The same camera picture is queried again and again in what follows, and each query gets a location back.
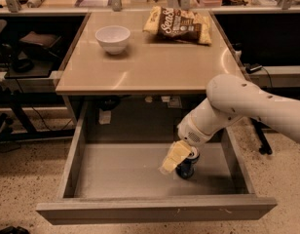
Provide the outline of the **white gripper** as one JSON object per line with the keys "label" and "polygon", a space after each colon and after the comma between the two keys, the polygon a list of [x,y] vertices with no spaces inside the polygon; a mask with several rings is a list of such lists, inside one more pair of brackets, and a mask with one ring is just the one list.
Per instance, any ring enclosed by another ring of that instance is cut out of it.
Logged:
{"label": "white gripper", "polygon": [[177,129],[178,136],[182,140],[174,142],[169,148],[169,152],[159,168],[159,171],[163,175],[170,174],[180,163],[189,157],[192,152],[191,146],[202,146],[211,139],[210,135],[204,134],[196,127],[189,114],[181,120]]}

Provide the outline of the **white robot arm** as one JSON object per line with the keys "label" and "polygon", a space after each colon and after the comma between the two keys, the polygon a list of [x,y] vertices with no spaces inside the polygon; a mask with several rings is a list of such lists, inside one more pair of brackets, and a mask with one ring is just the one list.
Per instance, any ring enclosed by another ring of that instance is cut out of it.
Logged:
{"label": "white robot arm", "polygon": [[208,82],[206,98],[178,124],[179,140],[169,148],[160,167],[162,174],[173,172],[219,130],[243,117],[255,119],[300,144],[300,100],[267,93],[235,75],[220,74]]}

